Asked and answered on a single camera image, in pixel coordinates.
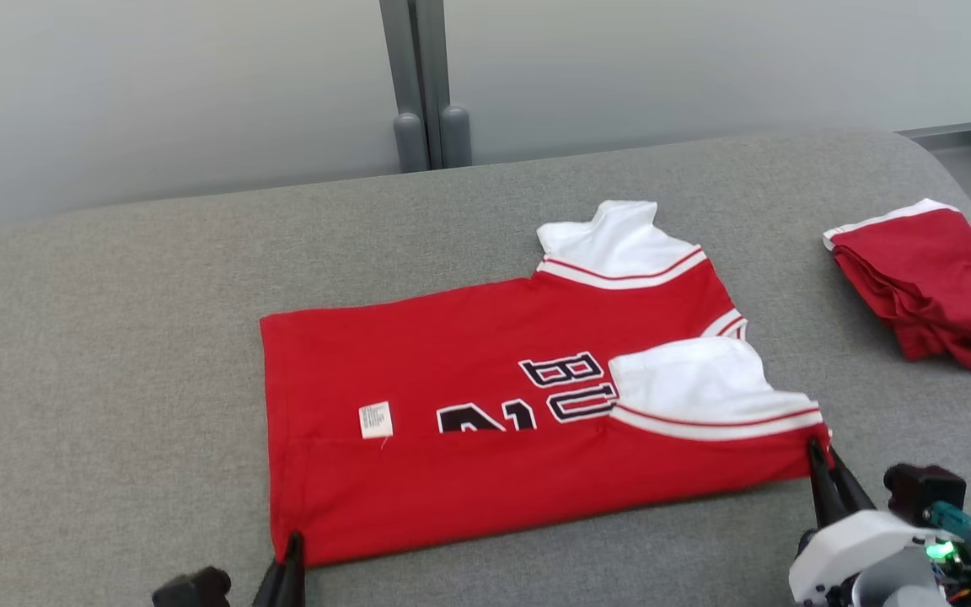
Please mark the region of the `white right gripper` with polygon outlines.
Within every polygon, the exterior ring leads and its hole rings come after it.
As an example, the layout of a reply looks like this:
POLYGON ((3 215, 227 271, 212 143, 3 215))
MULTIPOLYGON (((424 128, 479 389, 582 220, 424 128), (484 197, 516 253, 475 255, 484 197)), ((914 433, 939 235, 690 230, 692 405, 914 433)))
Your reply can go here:
POLYGON ((826 450, 816 438, 809 439, 807 458, 820 530, 787 573, 794 603, 824 604, 833 585, 906 548, 924 548, 936 541, 939 531, 875 510, 873 500, 833 447, 826 450))

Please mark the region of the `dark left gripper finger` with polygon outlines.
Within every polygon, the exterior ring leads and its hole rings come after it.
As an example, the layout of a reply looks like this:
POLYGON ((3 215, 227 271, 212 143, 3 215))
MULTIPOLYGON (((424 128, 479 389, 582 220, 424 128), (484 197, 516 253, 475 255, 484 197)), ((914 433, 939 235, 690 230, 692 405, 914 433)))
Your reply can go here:
POLYGON ((304 538, 293 531, 285 553, 285 605, 304 606, 305 562, 304 538))
POLYGON ((286 562, 271 562, 255 592, 251 606, 289 606, 289 568, 286 562))

